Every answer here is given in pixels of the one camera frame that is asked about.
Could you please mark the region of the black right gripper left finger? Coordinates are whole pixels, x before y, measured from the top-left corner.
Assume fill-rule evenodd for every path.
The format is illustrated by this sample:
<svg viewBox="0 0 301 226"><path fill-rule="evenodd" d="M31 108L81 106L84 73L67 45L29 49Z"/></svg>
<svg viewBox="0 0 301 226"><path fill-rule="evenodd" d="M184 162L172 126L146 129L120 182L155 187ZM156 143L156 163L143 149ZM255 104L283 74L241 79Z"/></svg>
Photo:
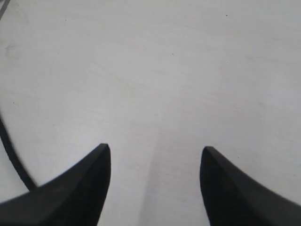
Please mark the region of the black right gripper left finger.
<svg viewBox="0 0 301 226"><path fill-rule="evenodd" d="M96 226L111 178L111 152L100 144L52 181L0 205L2 226Z"/></svg>

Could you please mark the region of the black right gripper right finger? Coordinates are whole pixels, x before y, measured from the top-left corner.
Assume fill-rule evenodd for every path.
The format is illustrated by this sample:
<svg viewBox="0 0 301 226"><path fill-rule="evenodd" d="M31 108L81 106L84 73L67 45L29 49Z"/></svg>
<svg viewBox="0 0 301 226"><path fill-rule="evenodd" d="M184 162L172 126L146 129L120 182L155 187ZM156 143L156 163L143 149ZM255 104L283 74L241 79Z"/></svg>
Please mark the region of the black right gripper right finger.
<svg viewBox="0 0 301 226"><path fill-rule="evenodd" d="M212 226L299 226L300 205L267 189L214 147L201 155L200 190Z"/></svg>

